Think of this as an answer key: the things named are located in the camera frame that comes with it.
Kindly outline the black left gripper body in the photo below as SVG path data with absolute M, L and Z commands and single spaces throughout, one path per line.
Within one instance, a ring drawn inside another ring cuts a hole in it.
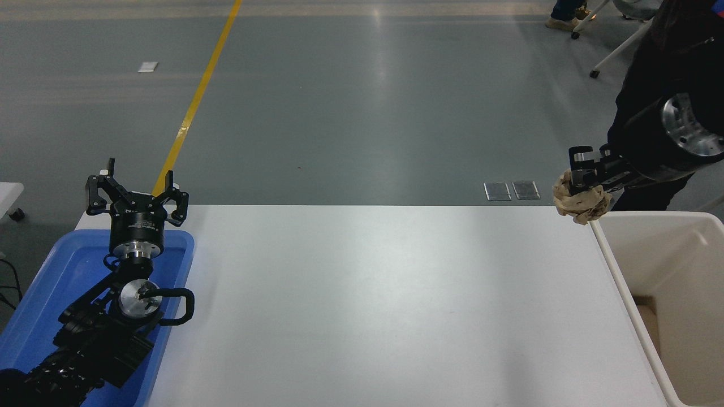
M 139 198 L 132 208 L 124 201 L 110 206 L 111 229 L 109 247 L 116 248 L 132 241 L 152 243 L 155 247 L 165 246 L 165 221 L 168 212 L 162 206 L 148 207 L 148 202 Z

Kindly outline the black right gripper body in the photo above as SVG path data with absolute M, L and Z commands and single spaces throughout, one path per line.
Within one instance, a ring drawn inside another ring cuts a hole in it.
M 678 144 L 675 132 L 685 127 L 680 113 L 693 113 L 690 100 L 658 99 L 628 119 L 609 138 L 612 150 L 641 176 L 670 182 L 699 170 L 699 157 Z

